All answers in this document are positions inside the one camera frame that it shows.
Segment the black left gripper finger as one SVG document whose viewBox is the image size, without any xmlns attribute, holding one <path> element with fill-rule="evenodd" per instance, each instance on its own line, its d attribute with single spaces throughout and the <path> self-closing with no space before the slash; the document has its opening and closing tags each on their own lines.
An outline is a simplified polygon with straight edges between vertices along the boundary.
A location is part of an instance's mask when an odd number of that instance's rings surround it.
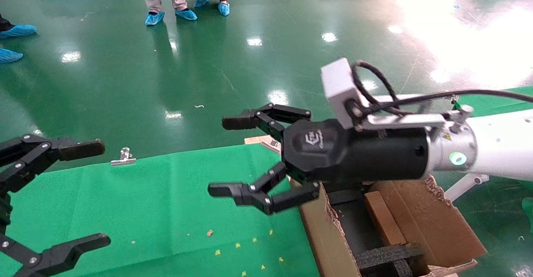
<svg viewBox="0 0 533 277">
<path fill-rule="evenodd" d="M 72 138 L 23 135 L 0 144 L 1 194 L 16 193 L 57 161 L 72 161 L 103 155 L 99 139 L 77 142 Z"/>
<path fill-rule="evenodd" d="M 89 235 L 54 245 L 41 253 L 6 236 L 0 236 L 1 252 L 19 262 L 21 268 L 14 277 L 51 277 L 72 270 L 82 254 L 104 248 L 112 240 L 107 235 Z"/>
</svg>

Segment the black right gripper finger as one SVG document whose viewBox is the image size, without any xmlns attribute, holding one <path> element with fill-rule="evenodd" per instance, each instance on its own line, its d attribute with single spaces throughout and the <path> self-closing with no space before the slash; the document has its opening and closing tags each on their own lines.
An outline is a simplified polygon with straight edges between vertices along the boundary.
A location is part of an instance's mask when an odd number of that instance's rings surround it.
<svg viewBox="0 0 533 277">
<path fill-rule="evenodd" d="M 281 124 L 305 120 L 310 121 L 309 110 L 285 105 L 267 104 L 257 109 L 244 110 L 238 116 L 223 116 L 222 126 L 225 130 L 261 129 L 264 133 L 282 142 L 285 127 Z"/>
<path fill-rule="evenodd" d="M 207 190 L 211 197 L 232 198 L 236 206 L 255 207 L 266 215 L 301 206 L 319 197 L 321 184 L 318 181 L 302 181 L 299 187 L 270 195 L 269 192 L 288 177 L 289 173 L 291 173 L 289 167 L 279 162 L 251 184 L 210 183 Z"/>
</svg>

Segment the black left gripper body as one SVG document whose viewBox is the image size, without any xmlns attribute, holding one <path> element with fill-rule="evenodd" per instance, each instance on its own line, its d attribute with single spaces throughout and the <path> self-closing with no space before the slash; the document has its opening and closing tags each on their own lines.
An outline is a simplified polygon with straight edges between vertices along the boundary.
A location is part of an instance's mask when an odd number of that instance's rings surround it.
<svg viewBox="0 0 533 277">
<path fill-rule="evenodd" d="M 0 197 L 0 233 L 5 234 L 6 228 L 11 224 L 11 197 L 4 194 Z"/>
</svg>

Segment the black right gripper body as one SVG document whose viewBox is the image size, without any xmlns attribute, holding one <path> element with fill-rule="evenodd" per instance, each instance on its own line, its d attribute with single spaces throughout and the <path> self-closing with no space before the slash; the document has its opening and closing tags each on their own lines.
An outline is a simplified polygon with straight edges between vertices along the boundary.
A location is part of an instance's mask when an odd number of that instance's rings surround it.
<svg viewBox="0 0 533 277">
<path fill-rule="evenodd" d="M 418 180 L 425 175 L 428 156 L 424 128 L 356 131 L 327 119 L 300 120 L 282 133 L 282 161 L 299 181 Z"/>
</svg>

